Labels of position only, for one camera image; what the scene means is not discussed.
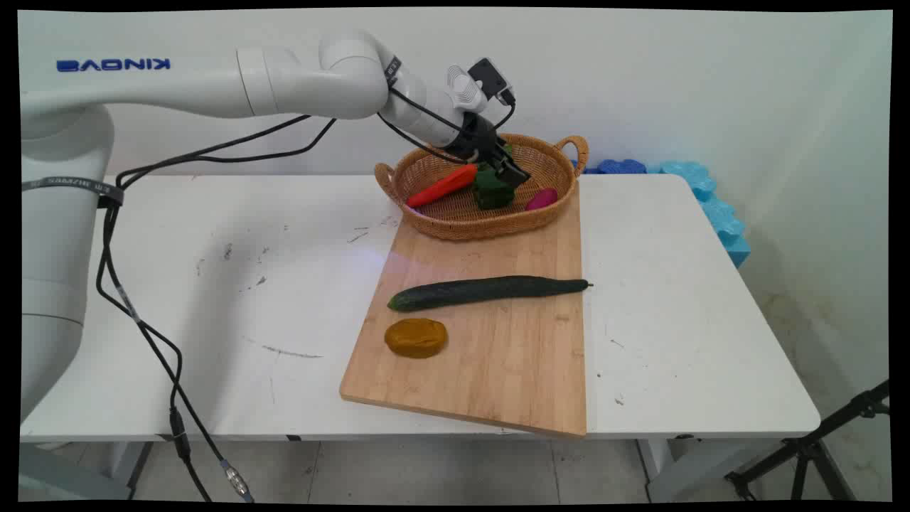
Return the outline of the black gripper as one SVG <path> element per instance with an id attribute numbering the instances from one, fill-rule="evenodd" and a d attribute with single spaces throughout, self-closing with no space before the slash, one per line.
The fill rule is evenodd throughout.
<path id="1" fill-rule="evenodd" d="M 520 188 L 530 173 L 513 160 L 513 147 L 498 136 L 493 124 L 480 114 L 465 112 L 451 155 L 469 163 L 497 163 L 495 177 L 510 188 Z"/>

